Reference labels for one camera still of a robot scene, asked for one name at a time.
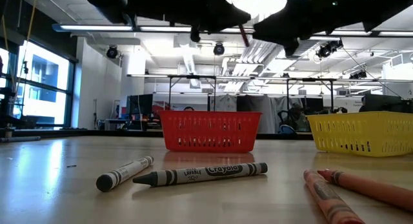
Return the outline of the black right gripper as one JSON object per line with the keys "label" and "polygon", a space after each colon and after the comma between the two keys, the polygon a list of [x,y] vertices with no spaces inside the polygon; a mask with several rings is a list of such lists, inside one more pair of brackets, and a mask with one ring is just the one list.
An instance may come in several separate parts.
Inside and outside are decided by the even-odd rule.
{"label": "black right gripper", "polygon": [[326,0],[287,0],[285,9],[253,25],[253,38],[282,45],[286,55],[297,50],[298,38],[324,32]]}

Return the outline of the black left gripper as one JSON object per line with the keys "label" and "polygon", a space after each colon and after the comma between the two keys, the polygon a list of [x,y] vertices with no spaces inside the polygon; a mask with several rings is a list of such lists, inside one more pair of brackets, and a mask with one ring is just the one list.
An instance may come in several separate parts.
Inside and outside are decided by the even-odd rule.
{"label": "black left gripper", "polygon": [[251,15],[226,0],[128,0],[128,9],[138,17],[166,21],[170,26],[191,26],[190,39],[199,33],[220,32],[251,20]]}

